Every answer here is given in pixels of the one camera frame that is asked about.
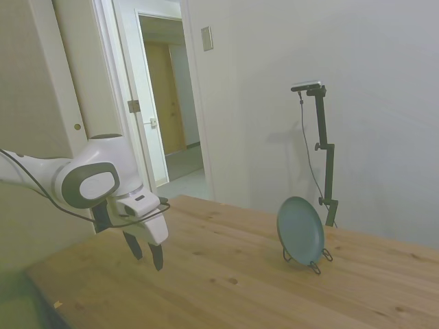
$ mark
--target cable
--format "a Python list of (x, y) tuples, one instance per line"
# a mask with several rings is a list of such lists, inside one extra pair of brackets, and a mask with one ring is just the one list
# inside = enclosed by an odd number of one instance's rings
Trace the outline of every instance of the cable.
[[(49, 199), (49, 201), (55, 206), (55, 208), (57, 208), (58, 210), (61, 210), (62, 212), (65, 212), (66, 214), (69, 214), (71, 216), (83, 219), (85, 221), (89, 221), (91, 223), (94, 224), (98, 224), (98, 222), (96, 222), (94, 219), (90, 219), (88, 217), (76, 214), (74, 212), (71, 212), (70, 210), (64, 209), (63, 207), (59, 206), (54, 199), (52, 199), (52, 197), (50, 196), (50, 194), (46, 191), (46, 189), (40, 184), (40, 182), (38, 180), (36, 180), (36, 178), (25, 168), (25, 166), (23, 166), (16, 158), (14, 158), (13, 156), (11, 156), (8, 152), (4, 151), (3, 149), (0, 149), (0, 153), (4, 154), (5, 156), (7, 156), (10, 160), (12, 160), (13, 162), (15, 162), (15, 164), (17, 166), (19, 166), (21, 168), (21, 170), (23, 170), (26, 175), (28, 175), (30, 177), (31, 180), (34, 181), (34, 183), (39, 187), (39, 189), (44, 193), (45, 197), (47, 199)], [(136, 225), (138, 223), (141, 223), (143, 221), (146, 221), (147, 219), (150, 219), (156, 215), (159, 215), (163, 212), (165, 212), (166, 210), (168, 210), (169, 208), (171, 208), (171, 205), (168, 203), (164, 203), (162, 204), (164, 206), (166, 206), (166, 208), (160, 210), (159, 212), (154, 213), (153, 215), (150, 215), (146, 218), (142, 218), (139, 219), (138, 221), (132, 221), (131, 223), (127, 223), (127, 224), (121, 224), (121, 225), (104, 225), (107, 228), (125, 228), (127, 226), (131, 226), (131, 225)]]
[[(309, 156), (309, 147), (308, 147), (307, 135), (305, 134), (305, 125), (304, 125), (304, 123), (303, 123), (303, 117), (304, 117), (304, 114), (303, 114), (303, 99), (302, 99), (302, 93), (299, 91), (298, 94), (299, 94), (299, 97), (300, 97), (300, 111), (301, 111), (301, 113), (302, 113), (302, 133), (303, 133), (303, 139), (305, 140), (305, 145), (306, 145), (306, 147), (307, 147), (307, 156), (308, 156), (309, 169), (311, 169), (311, 174), (312, 174), (312, 176), (313, 176), (314, 182), (316, 183), (316, 186), (317, 186), (318, 192), (319, 192), (320, 196), (322, 197), (322, 199), (324, 199), (324, 198), (323, 198), (322, 189), (320, 188), (319, 184), (317, 183), (317, 179), (316, 179), (316, 176), (314, 175), (314, 170), (313, 170), (313, 167), (312, 167), (312, 165), (311, 165), (311, 157)], [(335, 220), (334, 220), (334, 225), (335, 225), (336, 228), (338, 228), (337, 223), (335, 222)]]

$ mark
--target light switch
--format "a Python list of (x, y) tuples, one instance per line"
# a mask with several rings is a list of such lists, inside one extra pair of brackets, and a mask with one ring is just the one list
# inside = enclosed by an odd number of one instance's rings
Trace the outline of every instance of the light switch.
[(212, 50), (213, 41), (212, 41), (212, 32), (210, 26), (201, 29), (201, 38), (203, 40), (204, 51)]

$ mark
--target plate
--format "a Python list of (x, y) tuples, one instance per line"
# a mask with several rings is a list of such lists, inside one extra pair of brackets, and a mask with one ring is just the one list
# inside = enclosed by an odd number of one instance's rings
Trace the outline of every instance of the plate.
[(324, 248), (323, 225), (316, 209), (301, 197), (290, 197), (277, 216), (277, 232), (284, 250), (298, 263), (317, 263)]

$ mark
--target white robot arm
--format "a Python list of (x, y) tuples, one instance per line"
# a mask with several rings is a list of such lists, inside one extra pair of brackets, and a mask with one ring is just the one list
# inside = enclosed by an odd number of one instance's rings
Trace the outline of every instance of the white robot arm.
[(120, 135), (92, 137), (74, 159), (38, 159), (0, 149), (0, 182), (48, 193), (56, 203), (78, 209), (106, 199), (110, 227), (123, 228), (150, 245), (160, 245), (168, 236), (160, 199), (143, 186), (131, 147)]

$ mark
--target wire plate holder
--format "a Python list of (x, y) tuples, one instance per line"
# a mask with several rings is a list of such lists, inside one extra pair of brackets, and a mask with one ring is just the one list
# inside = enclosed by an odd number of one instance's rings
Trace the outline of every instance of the wire plate holder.
[[(287, 252), (285, 251), (285, 249), (283, 250), (283, 259), (285, 259), (285, 261), (287, 262), (287, 263), (289, 263), (293, 258), (291, 257), (291, 256), (289, 256), (289, 258), (287, 258)], [(332, 255), (331, 255), (331, 253), (329, 252), (329, 250), (327, 249), (327, 248), (323, 248), (323, 250), (322, 250), (322, 255), (329, 261), (329, 262), (332, 262), (333, 260), (334, 260), (334, 258), (332, 257)], [(320, 274), (322, 274), (322, 271), (320, 270), (320, 268), (319, 268), (319, 266), (317, 265), (317, 264), (315, 264), (314, 262), (310, 262), (309, 263), (309, 265), (308, 265), (308, 267), (310, 268), (310, 269), (312, 269), (313, 270), (313, 272), (315, 273), (315, 274), (317, 274), (318, 276), (320, 275)]]

